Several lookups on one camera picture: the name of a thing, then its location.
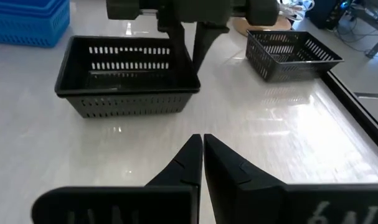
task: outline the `black metal frame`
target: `black metal frame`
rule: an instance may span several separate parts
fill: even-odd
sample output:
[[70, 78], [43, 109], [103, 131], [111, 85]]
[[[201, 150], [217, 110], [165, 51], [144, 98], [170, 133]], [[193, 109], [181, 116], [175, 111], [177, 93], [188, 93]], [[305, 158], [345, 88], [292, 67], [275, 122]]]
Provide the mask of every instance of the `black metal frame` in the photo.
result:
[[321, 75], [321, 79], [378, 146], [378, 121], [359, 102], [357, 96], [333, 72]]

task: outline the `blue plastic basket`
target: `blue plastic basket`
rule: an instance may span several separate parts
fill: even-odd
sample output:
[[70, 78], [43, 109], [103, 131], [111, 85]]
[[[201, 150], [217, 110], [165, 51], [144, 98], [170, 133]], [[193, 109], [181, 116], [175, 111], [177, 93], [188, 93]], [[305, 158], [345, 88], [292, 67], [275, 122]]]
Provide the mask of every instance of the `blue plastic basket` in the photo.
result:
[[24, 7], [21, 7], [20, 11], [15, 8], [10, 13], [1, 13], [6, 7], [0, 7], [0, 43], [54, 47], [70, 24], [70, 3], [69, 0], [45, 1], [53, 2], [55, 6], [47, 4], [46, 7], [49, 7], [42, 12], [38, 10], [37, 14], [33, 11], [32, 13], [24, 11]]
[[1, 0], [0, 13], [20, 16], [48, 17], [64, 2], [65, 0]]

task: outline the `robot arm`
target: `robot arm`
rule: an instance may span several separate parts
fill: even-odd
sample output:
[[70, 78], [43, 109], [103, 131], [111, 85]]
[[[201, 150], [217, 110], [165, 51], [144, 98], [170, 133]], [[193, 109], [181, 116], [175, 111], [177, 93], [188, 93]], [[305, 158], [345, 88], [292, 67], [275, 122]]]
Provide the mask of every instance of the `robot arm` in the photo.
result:
[[229, 31], [230, 16], [245, 17], [253, 26], [272, 26], [279, 14], [276, 0], [106, 0], [106, 6], [109, 19], [157, 15], [158, 31], [168, 33], [177, 48], [186, 48], [181, 22], [197, 22], [192, 59], [196, 72], [214, 40]]

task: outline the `floor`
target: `floor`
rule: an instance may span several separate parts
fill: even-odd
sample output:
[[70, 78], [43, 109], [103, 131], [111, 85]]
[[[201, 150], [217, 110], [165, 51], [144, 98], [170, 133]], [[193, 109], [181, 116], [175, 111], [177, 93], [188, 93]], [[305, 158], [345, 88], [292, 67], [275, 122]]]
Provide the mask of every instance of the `floor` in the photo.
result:
[[[354, 27], [354, 22], [349, 22], [349, 17], [344, 16], [339, 26], [340, 33], [345, 34], [352, 27]], [[345, 60], [345, 62], [335, 66], [333, 72], [351, 91], [378, 95], [378, 54], [373, 59], [369, 59], [364, 55], [364, 52], [356, 51], [371, 49], [374, 44], [378, 42], [378, 31], [373, 32], [373, 35], [366, 36], [357, 42], [351, 43], [351, 47], [356, 49], [354, 50], [337, 38], [336, 33], [328, 30], [320, 30], [307, 19], [295, 23], [294, 28], [296, 30], [306, 30], [310, 32]], [[373, 27], [358, 19], [353, 33], [368, 34], [373, 30]], [[343, 37], [351, 41], [359, 39], [362, 36], [348, 34], [343, 35]], [[378, 99], [362, 97], [360, 98], [360, 102], [373, 117], [378, 120]]]

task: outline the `white tabletop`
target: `white tabletop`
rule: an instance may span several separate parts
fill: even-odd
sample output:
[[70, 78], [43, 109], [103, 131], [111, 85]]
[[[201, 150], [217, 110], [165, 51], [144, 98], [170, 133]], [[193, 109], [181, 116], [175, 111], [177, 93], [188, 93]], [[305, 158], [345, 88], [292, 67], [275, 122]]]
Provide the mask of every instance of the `white tabletop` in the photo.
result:
[[[194, 24], [185, 24], [192, 51]], [[71, 35], [167, 37], [155, 17], [110, 21], [105, 2], [71, 2], [54, 49], [0, 45], [0, 223], [31, 223], [33, 201], [66, 185], [144, 185], [194, 133], [211, 133], [288, 183], [378, 182], [378, 148], [321, 80], [265, 83], [246, 39], [219, 37], [182, 113], [83, 119], [54, 93]], [[215, 223], [205, 177], [201, 223]]]

